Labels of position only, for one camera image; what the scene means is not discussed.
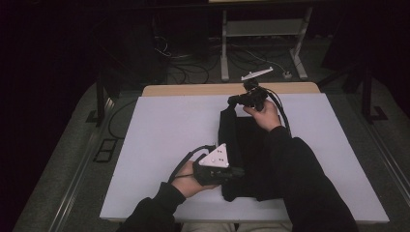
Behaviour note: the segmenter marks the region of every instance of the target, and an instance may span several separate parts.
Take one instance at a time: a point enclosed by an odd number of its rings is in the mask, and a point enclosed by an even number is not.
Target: beige pants
[[[289,232],[290,223],[240,223],[235,230],[233,223],[184,223],[181,232]]]

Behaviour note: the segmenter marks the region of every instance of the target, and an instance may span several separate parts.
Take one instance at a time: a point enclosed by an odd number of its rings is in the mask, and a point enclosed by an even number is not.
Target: forearm
[[[357,231],[349,209],[302,139],[278,127],[265,142],[293,231]]]
[[[117,232],[173,231],[173,214],[185,199],[172,185],[161,183],[157,195],[153,199],[141,200]]]

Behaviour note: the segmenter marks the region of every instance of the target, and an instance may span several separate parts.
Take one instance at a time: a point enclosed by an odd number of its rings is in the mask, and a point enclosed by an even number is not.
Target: black sweatshirt
[[[309,146],[300,138],[291,138],[284,127],[271,130],[265,138],[272,168],[293,231],[358,231],[346,204]],[[157,195],[141,200],[118,232],[172,232],[178,205],[184,195],[168,183],[161,183]]]

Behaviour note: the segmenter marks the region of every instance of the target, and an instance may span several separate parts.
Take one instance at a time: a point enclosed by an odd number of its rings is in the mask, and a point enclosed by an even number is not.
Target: white table
[[[292,84],[295,88],[298,87],[298,83],[284,84],[287,87]],[[200,86],[183,88],[195,89]],[[224,85],[202,85],[205,89],[212,86],[218,89]],[[173,86],[158,88],[172,90]],[[170,173],[188,152],[218,141],[220,111],[227,107],[227,98],[232,95],[229,86],[226,92],[228,95],[138,99],[102,206],[101,218],[125,220],[141,199],[155,196],[160,182],[167,181]],[[311,147],[355,220],[370,223],[389,221],[326,95],[311,91],[307,94],[279,96],[293,136],[302,137]],[[238,116],[248,116],[241,106],[236,110]],[[221,196],[220,188],[206,190],[189,198],[178,207],[174,216],[177,221],[289,220],[281,199],[257,202],[252,198],[241,197],[233,202],[226,202]]]

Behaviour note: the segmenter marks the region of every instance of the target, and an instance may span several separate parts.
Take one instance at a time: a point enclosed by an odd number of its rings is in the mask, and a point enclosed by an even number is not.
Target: person's right hand
[[[271,101],[265,100],[261,111],[247,106],[244,106],[244,110],[255,119],[259,127],[266,131],[271,131],[275,127],[281,126],[278,109]]]

